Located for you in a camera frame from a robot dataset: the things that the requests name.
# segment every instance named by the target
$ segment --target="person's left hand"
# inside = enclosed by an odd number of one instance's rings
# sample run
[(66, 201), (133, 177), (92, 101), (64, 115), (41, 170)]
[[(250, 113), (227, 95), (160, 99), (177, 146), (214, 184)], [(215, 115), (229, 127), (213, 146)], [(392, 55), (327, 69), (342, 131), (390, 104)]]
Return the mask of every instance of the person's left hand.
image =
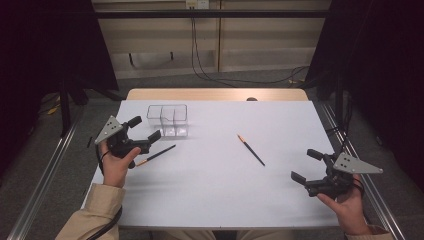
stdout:
[(103, 185), (122, 188), (125, 185), (125, 177), (128, 165), (140, 154), (139, 147), (133, 148), (124, 158), (118, 158), (109, 152), (106, 141), (100, 143), (100, 152), (103, 156)]

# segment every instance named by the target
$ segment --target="electrical outlet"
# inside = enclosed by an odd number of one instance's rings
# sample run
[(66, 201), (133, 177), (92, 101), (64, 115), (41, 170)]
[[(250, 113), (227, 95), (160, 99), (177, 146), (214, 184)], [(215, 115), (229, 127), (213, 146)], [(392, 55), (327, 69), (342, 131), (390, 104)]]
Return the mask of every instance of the electrical outlet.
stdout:
[(197, 9), (209, 9), (209, 0), (197, 0)]
[(197, 9), (197, 0), (186, 0), (186, 9)]

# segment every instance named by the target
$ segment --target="human hand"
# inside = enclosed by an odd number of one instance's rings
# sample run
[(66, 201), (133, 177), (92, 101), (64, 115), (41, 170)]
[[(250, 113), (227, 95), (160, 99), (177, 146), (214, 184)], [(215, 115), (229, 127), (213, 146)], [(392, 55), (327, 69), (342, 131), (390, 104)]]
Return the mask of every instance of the human hand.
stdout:
[(103, 185), (122, 188), (128, 172), (128, 165), (140, 154), (139, 147), (133, 148), (124, 158), (118, 158), (109, 152), (106, 141), (100, 143), (103, 156)]
[[(359, 175), (355, 174), (353, 177), (354, 181), (360, 181)], [(340, 228), (347, 235), (372, 235), (365, 222), (359, 189), (352, 187), (348, 193), (338, 196), (336, 201), (322, 193), (317, 197), (336, 213)]]

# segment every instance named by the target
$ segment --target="gripper handheld controller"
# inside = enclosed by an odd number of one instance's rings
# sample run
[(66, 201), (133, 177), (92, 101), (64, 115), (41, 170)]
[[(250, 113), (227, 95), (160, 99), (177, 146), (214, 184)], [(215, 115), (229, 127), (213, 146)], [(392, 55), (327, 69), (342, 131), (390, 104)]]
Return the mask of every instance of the gripper handheld controller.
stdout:
[[(107, 140), (109, 151), (119, 158), (125, 157), (135, 147), (141, 149), (140, 154), (147, 154), (152, 144), (161, 138), (161, 134), (158, 130), (147, 137), (146, 140), (134, 141), (129, 139), (128, 129), (137, 126), (141, 121), (141, 117), (137, 116), (121, 125), (114, 116), (110, 116), (94, 143), (98, 145), (101, 141)], [(132, 161), (128, 168), (134, 167), (135, 163)]]
[(363, 162), (346, 153), (341, 153), (338, 157), (335, 154), (322, 154), (316, 150), (308, 149), (308, 156), (323, 160), (327, 166), (325, 176), (322, 180), (306, 181), (302, 175), (291, 172), (293, 181), (303, 185), (308, 191), (310, 197), (323, 193), (332, 199), (337, 196), (346, 194), (354, 186), (354, 178), (352, 174), (372, 174), (383, 173), (383, 169), (377, 168), (371, 164)]

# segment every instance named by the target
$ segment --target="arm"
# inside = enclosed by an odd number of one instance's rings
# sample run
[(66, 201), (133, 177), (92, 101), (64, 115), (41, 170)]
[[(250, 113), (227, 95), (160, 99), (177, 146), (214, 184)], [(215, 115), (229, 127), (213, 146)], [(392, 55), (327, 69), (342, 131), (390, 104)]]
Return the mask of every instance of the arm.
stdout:
[[(100, 144), (103, 157), (103, 184), (93, 184), (83, 209), (75, 212), (56, 239), (87, 239), (108, 224), (121, 207), (125, 190), (125, 177), (130, 162), (140, 153), (134, 148), (123, 159), (108, 152), (105, 142)], [(101, 239), (118, 239), (118, 226), (104, 234)]]
[[(354, 178), (355, 181), (360, 181), (358, 175), (354, 175)], [(357, 188), (353, 187), (347, 194), (337, 197), (337, 201), (321, 193), (317, 197), (336, 213), (340, 228), (349, 240), (393, 239), (386, 230), (367, 225), (363, 214), (361, 192)]]

